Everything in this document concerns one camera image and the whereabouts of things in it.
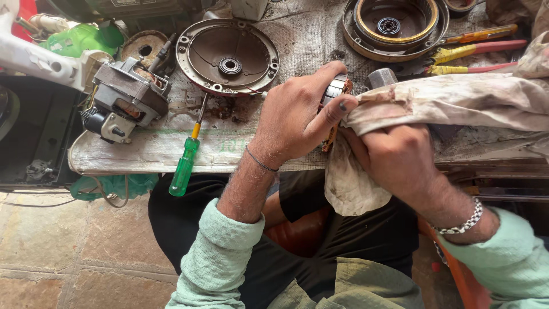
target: left hand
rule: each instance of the left hand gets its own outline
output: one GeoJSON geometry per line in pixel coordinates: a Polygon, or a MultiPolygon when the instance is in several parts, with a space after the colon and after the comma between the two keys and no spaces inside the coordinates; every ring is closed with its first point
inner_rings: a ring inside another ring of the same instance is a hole
{"type": "Polygon", "coordinates": [[[269,90],[257,132],[248,146],[250,152],[263,164],[277,169],[318,146],[330,129],[358,106],[354,96],[341,95],[317,114],[326,87],[340,73],[347,73],[347,68],[333,61],[313,75],[290,78],[269,90]]]}

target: yellow tape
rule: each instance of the yellow tape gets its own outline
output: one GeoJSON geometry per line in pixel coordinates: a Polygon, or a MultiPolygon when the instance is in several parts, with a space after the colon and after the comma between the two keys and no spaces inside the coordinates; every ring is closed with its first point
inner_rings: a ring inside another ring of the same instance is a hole
{"type": "Polygon", "coordinates": [[[198,138],[198,132],[200,132],[200,127],[201,127],[201,124],[199,124],[199,123],[194,124],[193,133],[191,134],[192,138],[194,138],[194,139],[198,138]]]}
{"type": "Polygon", "coordinates": [[[446,74],[464,74],[467,73],[467,67],[439,67],[438,65],[430,65],[425,71],[426,76],[437,76],[446,74]]]}
{"type": "Polygon", "coordinates": [[[468,56],[477,50],[475,44],[462,46],[454,49],[444,49],[439,48],[436,50],[434,55],[431,56],[435,60],[434,64],[439,64],[443,62],[448,62],[457,58],[468,56]]]}

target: woven plastic sheet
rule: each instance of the woven plastic sheet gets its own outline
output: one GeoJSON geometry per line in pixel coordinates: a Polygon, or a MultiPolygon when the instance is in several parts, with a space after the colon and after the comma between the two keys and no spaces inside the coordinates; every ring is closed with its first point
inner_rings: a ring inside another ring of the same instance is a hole
{"type": "MultiPolygon", "coordinates": [[[[382,66],[356,53],[343,38],[340,17],[346,1],[285,0],[270,2],[263,19],[253,23],[275,43],[280,54],[280,69],[269,87],[274,87],[292,76],[309,75],[324,63],[340,59],[354,81],[353,94],[366,89],[364,81],[369,73],[382,66]]],[[[447,35],[491,27],[484,13],[484,5],[476,7],[462,19],[452,19],[447,35]]],[[[448,65],[478,67],[507,62],[503,53],[473,55],[448,62],[448,65]]],[[[169,98],[182,101],[188,90],[189,106],[184,114],[164,116],[146,128],[137,127],[130,138],[131,144],[111,145],[97,134],[87,133],[72,150],[73,168],[86,174],[126,174],[174,172],[184,150],[184,141],[191,135],[198,116],[203,92],[191,84],[176,69],[171,77],[169,98]]],[[[253,138],[261,98],[246,97],[226,101],[211,98],[202,123],[200,149],[195,158],[194,172],[232,172],[244,146],[253,138]],[[219,117],[219,105],[234,105],[226,119],[219,117]],[[233,122],[236,117],[240,122],[233,122]]],[[[487,153],[515,150],[525,145],[535,133],[495,128],[465,128],[449,144],[438,144],[437,161],[478,159],[487,153]]],[[[521,152],[506,152],[504,157],[521,156],[521,152]]],[[[281,170],[324,168],[324,153],[313,151],[303,158],[287,162],[281,170]]]]}

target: orange screwdriver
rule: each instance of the orange screwdriver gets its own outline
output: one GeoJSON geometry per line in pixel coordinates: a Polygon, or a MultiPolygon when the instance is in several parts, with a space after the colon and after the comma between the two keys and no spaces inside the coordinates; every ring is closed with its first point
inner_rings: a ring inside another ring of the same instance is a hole
{"type": "Polygon", "coordinates": [[[517,24],[482,29],[480,31],[466,32],[457,36],[450,36],[440,40],[437,45],[448,43],[468,43],[472,41],[489,40],[504,36],[511,36],[517,32],[517,24]]]}

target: leg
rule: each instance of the leg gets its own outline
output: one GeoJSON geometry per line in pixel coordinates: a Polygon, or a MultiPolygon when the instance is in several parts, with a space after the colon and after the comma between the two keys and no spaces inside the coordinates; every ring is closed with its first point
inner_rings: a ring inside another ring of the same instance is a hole
{"type": "MultiPolygon", "coordinates": [[[[181,258],[198,233],[198,222],[206,205],[220,197],[229,174],[193,174],[187,193],[174,197],[168,192],[173,174],[160,179],[149,199],[149,219],[160,248],[181,274],[181,258]]],[[[266,308],[295,278],[303,258],[286,252],[266,236],[254,246],[239,288],[248,308],[266,308]]]]}
{"type": "Polygon", "coordinates": [[[412,253],[419,247],[417,217],[396,197],[361,216],[332,213],[323,245],[296,277],[315,301],[334,294],[336,257],[384,264],[412,277],[412,253]]]}
{"type": "Polygon", "coordinates": [[[192,174],[187,193],[180,197],[168,192],[172,179],[172,173],[165,174],[150,194],[149,220],[158,245],[181,274],[181,258],[197,236],[202,212],[211,200],[221,196],[229,174],[192,174]]]}
{"type": "Polygon", "coordinates": [[[263,208],[265,230],[326,206],[323,169],[280,173],[279,190],[267,198],[263,208]]]}

